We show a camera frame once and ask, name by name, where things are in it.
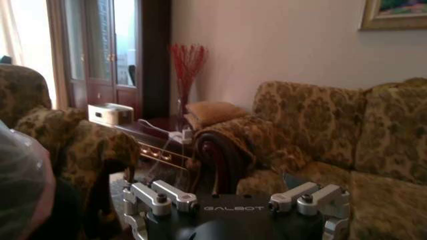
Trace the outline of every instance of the logo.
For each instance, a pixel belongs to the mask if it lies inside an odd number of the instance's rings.
[[[202,208],[204,211],[260,211],[262,210],[262,206],[234,206],[234,207],[221,207],[221,206],[205,206]]]

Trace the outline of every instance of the painting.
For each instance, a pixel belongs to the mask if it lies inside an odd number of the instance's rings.
[[[427,0],[365,0],[360,30],[427,29]]]

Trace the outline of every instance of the white box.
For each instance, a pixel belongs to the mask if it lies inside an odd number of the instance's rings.
[[[133,108],[114,103],[88,105],[88,120],[106,127],[129,124],[133,121]]]

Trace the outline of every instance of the door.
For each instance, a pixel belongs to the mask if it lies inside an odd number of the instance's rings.
[[[112,2],[85,0],[86,96],[89,104],[114,102],[112,54]]]
[[[85,51],[82,36],[82,1],[64,0],[66,61],[70,106],[86,109]]]
[[[133,108],[133,116],[140,117],[138,91],[140,83],[137,61],[138,42],[138,1],[112,0],[113,31],[113,82],[116,102]]]

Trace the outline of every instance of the vase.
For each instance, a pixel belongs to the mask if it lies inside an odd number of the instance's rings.
[[[186,114],[185,106],[186,106],[186,103],[188,103],[188,94],[184,94],[182,96],[178,96],[176,103],[177,103],[177,114],[176,115],[177,115],[177,117],[180,119],[182,119],[184,118],[184,114]]]

